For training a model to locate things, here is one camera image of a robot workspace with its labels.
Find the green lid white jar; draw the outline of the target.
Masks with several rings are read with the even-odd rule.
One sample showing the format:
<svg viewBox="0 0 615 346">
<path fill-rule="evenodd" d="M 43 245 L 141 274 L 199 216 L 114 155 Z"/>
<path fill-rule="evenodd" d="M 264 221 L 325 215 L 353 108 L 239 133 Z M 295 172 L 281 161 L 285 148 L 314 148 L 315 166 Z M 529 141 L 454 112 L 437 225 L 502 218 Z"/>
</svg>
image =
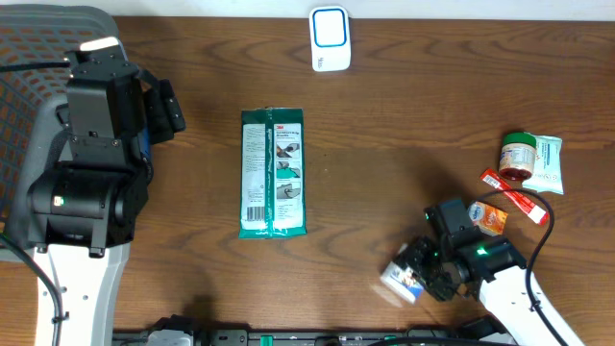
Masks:
<svg viewBox="0 0 615 346">
<path fill-rule="evenodd" d="M 535 166 L 536 146 L 536 138 L 529 133 L 505 135 L 499 160 L 499 174 L 511 181 L 530 179 Z"/>
</svg>

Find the teal white snack packet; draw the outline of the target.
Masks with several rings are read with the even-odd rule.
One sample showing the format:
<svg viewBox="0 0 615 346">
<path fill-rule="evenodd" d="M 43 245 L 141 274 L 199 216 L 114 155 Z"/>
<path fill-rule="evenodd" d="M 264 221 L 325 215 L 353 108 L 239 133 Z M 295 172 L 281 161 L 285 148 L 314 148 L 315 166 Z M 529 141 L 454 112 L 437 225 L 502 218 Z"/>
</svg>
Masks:
<svg viewBox="0 0 615 346">
<path fill-rule="evenodd" d="M 560 151 L 562 139 L 555 136 L 538 136 L 536 157 L 532 176 L 522 182 L 522 187 L 536 192 L 552 192 L 563 195 Z"/>
</svg>

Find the small orange carton box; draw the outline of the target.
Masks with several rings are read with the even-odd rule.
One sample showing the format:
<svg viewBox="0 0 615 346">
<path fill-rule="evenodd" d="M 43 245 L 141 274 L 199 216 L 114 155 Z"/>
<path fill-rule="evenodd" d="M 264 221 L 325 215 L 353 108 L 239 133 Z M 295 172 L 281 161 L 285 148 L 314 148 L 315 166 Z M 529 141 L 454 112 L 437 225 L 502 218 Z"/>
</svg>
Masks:
<svg viewBox="0 0 615 346">
<path fill-rule="evenodd" d="M 504 233 L 506 219 L 508 218 L 505 211 L 483 202 L 475 202 L 470 206 L 468 213 L 473 224 L 483 233 L 492 236 Z"/>
</svg>

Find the white red package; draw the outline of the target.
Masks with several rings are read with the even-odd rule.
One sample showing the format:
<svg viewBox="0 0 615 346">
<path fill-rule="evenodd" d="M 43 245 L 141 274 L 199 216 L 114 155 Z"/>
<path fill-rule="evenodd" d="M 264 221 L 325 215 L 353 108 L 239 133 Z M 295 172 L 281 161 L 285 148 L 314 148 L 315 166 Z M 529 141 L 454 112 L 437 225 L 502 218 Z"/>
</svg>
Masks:
<svg viewBox="0 0 615 346">
<path fill-rule="evenodd" d="M 289 238 L 306 233 L 303 111 L 243 111 L 238 236 Z"/>
</svg>

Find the red coffee stick sachet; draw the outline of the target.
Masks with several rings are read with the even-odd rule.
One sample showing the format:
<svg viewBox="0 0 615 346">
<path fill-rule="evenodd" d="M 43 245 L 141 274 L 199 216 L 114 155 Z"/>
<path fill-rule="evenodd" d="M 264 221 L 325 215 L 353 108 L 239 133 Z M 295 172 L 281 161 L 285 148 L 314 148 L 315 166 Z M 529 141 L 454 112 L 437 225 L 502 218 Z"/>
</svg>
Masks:
<svg viewBox="0 0 615 346">
<path fill-rule="evenodd" d="M 504 195 L 530 220 L 540 226 L 545 226 L 550 217 L 548 213 L 529 197 L 526 197 L 521 192 L 513 191 L 512 187 L 501 178 L 493 169 L 487 168 L 481 175 L 480 179 L 495 189 L 502 191 Z"/>
</svg>

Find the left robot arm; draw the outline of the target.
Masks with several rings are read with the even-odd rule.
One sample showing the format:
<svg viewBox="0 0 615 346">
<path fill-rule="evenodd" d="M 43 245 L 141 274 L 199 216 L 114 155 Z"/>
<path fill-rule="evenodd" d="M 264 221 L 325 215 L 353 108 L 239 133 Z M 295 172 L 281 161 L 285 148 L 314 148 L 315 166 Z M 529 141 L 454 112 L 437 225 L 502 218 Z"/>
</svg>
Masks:
<svg viewBox="0 0 615 346">
<path fill-rule="evenodd" d="M 58 106 L 60 146 L 27 183 L 29 238 L 39 270 L 38 345 L 108 345 L 137 216 L 154 176 L 153 145 L 185 129 L 169 81 L 120 45 L 68 55 Z"/>
</svg>

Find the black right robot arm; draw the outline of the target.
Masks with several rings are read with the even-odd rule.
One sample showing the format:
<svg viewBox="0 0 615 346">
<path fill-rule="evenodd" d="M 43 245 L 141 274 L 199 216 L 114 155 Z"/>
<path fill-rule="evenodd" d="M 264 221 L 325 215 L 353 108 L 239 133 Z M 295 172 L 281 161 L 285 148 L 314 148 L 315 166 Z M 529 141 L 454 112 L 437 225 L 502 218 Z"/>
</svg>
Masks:
<svg viewBox="0 0 615 346">
<path fill-rule="evenodd" d="M 451 333 L 472 344 L 581 345 L 547 298 L 531 263 L 503 235 L 484 234 L 459 199 L 425 209 L 435 236 L 400 248 L 381 281 L 408 302 L 421 293 L 438 302 L 472 297 L 489 315 Z"/>
</svg>

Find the white blue labelled jar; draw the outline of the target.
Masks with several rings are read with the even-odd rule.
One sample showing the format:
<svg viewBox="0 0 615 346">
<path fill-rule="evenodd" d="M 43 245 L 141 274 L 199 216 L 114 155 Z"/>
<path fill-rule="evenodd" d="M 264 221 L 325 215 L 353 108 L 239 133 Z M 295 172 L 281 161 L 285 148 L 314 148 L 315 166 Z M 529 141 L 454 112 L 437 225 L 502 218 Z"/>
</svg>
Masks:
<svg viewBox="0 0 615 346">
<path fill-rule="evenodd" d="M 414 276 L 414 271 L 410 267 L 403 268 L 393 261 L 382 271 L 380 279 L 384 285 L 411 304 L 414 304 L 424 292 L 423 286 Z"/>
</svg>

